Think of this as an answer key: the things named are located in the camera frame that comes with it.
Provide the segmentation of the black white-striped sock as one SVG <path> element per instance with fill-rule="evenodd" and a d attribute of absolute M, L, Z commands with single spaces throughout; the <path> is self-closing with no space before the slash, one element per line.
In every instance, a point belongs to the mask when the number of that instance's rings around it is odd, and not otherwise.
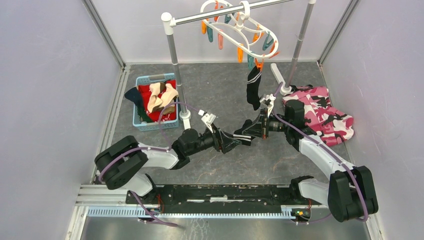
<path fill-rule="evenodd" d="M 262 72 L 256 66 L 250 71 L 246 82 L 246 99 L 252 105 L 253 110 L 259 109 L 261 103 L 259 98 L 259 86 L 261 83 Z"/>

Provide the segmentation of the pink camouflage bag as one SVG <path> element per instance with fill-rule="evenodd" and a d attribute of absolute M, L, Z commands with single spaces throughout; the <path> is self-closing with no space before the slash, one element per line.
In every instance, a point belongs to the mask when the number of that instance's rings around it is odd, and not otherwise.
<path fill-rule="evenodd" d="M 309 84 L 293 86 L 292 90 L 293 92 L 282 97 L 282 102 L 302 102 L 306 125 L 315 131 L 327 146 L 341 144 L 354 136 L 354 118 L 332 106 L 329 90 L 325 86 Z"/>

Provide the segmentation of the white clip hanger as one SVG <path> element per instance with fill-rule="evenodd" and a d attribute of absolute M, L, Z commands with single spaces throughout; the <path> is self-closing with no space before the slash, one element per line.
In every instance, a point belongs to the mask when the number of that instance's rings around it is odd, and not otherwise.
<path fill-rule="evenodd" d="M 223 35 L 223 43 L 229 42 L 244 51 L 243 61 L 247 55 L 258 59 L 269 59 L 270 46 L 263 51 L 262 46 L 268 33 L 271 34 L 274 41 L 278 41 L 273 31 L 265 27 L 251 17 L 251 4 L 247 0 L 240 2 L 242 10 L 235 13 L 227 13 L 220 16 L 213 16 L 203 19 L 207 26 L 213 29 L 213 40 L 217 40 L 218 33 Z"/>

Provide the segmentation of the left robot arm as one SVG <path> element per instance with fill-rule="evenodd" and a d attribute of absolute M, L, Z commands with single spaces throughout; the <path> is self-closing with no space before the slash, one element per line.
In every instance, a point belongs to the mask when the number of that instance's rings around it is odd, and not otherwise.
<path fill-rule="evenodd" d="M 166 148 L 143 144 L 128 135 L 99 153 L 94 163 L 100 172 L 98 180 L 109 190 L 126 189 L 151 204 L 157 198 L 157 190 L 151 177 L 139 172 L 142 168 L 178 170 L 190 162 L 190 156 L 201 151 L 213 148 L 225 154 L 238 145 L 250 146 L 252 140 L 252 136 L 219 128 L 206 129 L 204 133 L 189 128 Z"/>

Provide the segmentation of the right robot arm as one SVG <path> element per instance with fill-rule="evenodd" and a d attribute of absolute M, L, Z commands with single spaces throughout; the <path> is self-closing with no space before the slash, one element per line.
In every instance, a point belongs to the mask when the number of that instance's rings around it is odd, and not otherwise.
<path fill-rule="evenodd" d="M 288 196 L 293 203 L 316 201 L 328 207 L 340 223 L 367 221 L 379 210 L 371 171 L 366 166 L 355 166 L 330 149 L 318 133 L 307 126 L 304 107 L 299 100 L 288 100 L 283 115 L 263 108 L 255 120 L 245 121 L 241 133 L 266 139 L 270 132 L 283 132 L 287 142 L 327 177 L 328 183 L 309 175 L 292 179 Z"/>

